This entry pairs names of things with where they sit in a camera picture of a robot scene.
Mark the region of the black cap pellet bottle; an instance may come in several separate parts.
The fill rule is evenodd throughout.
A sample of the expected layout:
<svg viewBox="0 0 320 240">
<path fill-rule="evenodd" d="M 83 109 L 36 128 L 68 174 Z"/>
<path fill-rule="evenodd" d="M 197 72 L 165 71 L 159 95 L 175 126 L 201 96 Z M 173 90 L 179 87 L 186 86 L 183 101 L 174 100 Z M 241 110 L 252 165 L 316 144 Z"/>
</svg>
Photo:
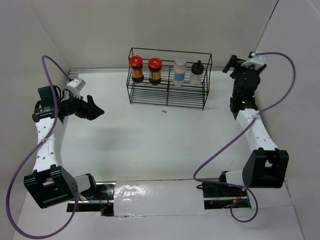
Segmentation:
<svg viewBox="0 0 320 240">
<path fill-rule="evenodd" d="M 201 60 L 198 60 L 191 67 L 189 84 L 193 87 L 199 86 L 202 81 L 203 72 L 204 72 L 204 65 L 202 64 Z"/>
</svg>

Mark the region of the red lid sauce jar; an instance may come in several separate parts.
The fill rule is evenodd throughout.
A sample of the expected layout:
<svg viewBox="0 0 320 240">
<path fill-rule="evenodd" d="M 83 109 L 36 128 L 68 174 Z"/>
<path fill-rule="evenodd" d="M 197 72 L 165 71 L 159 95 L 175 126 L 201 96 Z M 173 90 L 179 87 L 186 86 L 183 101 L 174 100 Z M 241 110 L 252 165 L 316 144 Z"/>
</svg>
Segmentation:
<svg viewBox="0 0 320 240">
<path fill-rule="evenodd" d="M 129 58 L 129 66 L 132 80 L 141 83 L 144 80 L 143 59 L 139 55 L 134 55 Z"/>
</svg>

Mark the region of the white bottle blue label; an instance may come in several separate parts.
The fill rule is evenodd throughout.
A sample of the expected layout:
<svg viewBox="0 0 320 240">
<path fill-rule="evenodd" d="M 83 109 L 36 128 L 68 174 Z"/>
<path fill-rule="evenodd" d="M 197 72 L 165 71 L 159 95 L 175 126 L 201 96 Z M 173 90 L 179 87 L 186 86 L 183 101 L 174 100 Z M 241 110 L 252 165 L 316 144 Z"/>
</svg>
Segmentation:
<svg viewBox="0 0 320 240">
<path fill-rule="evenodd" d="M 182 86 L 186 74 L 187 61 L 179 58 L 174 61 L 173 79 L 172 82 L 175 86 Z"/>
</svg>

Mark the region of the red lid chili jar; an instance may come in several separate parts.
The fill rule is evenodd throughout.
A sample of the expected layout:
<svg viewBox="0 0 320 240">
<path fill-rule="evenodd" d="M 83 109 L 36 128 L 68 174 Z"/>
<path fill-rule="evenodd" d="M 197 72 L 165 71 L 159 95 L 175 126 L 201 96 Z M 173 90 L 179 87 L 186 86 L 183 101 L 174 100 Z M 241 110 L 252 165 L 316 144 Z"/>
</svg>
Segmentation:
<svg viewBox="0 0 320 240">
<path fill-rule="evenodd" d="M 148 69 L 149 69 L 149 82 L 152 85 L 158 85 L 161 83 L 161 69 L 162 69 L 162 61 L 159 58 L 151 58 L 148 61 Z"/>
</svg>

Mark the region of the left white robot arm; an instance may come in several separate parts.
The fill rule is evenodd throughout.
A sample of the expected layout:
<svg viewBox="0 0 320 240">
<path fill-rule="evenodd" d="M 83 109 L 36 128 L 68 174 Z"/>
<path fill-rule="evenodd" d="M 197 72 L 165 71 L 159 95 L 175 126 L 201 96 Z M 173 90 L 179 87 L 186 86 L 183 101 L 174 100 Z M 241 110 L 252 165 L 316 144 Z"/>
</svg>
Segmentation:
<svg viewBox="0 0 320 240">
<path fill-rule="evenodd" d="M 35 105 L 32 119 L 41 146 L 32 173 L 23 180 L 25 188 L 42 209 L 73 200 L 78 194 L 92 200 L 99 193 L 90 173 L 74 177 L 63 168 L 61 147 L 66 117 L 75 115 L 92 121 L 105 112 L 94 103 L 91 95 L 87 100 L 72 95 L 61 100 L 58 90 L 58 87 L 51 90 L 49 86 L 38 89 L 40 100 Z"/>
</svg>

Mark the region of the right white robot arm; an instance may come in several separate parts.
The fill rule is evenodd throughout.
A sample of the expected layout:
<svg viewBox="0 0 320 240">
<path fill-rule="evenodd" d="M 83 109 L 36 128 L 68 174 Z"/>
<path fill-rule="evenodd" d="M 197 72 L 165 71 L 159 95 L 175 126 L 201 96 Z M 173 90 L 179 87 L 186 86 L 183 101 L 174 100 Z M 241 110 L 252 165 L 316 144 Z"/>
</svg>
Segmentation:
<svg viewBox="0 0 320 240">
<path fill-rule="evenodd" d="M 230 196 L 237 186 L 260 189 L 281 188 L 289 162 L 289 154 L 281 150 L 269 136 L 258 106 L 255 91 L 261 82 L 260 73 L 266 68 L 266 56 L 251 56 L 248 60 L 232 55 L 223 73 L 232 70 L 234 80 L 230 111 L 245 131 L 251 151 L 242 170 L 221 173 L 218 190 Z"/>
</svg>

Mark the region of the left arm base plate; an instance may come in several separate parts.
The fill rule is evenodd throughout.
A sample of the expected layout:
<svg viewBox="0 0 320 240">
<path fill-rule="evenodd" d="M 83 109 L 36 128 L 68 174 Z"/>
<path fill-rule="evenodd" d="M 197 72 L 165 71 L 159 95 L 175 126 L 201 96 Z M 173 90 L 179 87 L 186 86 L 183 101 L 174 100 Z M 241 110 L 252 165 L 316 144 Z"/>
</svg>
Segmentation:
<svg viewBox="0 0 320 240">
<path fill-rule="evenodd" d="M 105 217 L 114 216 L 114 193 L 116 182 L 97 182 L 96 191 L 90 196 L 81 196 L 76 212 L 97 213 Z"/>
</svg>

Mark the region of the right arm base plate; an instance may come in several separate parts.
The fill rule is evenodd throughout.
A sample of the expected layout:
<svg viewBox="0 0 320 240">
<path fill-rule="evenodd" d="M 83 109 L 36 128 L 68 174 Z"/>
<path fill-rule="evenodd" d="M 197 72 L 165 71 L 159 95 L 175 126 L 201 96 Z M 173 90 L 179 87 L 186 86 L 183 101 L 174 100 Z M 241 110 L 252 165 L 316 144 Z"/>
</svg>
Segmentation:
<svg viewBox="0 0 320 240">
<path fill-rule="evenodd" d="M 240 188 L 209 183 L 201 183 L 196 188 L 202 191 L 205 210 L 230 209 L 235 203 L 235 208 L 251 207 L 247 192 Z"/>
</svg>

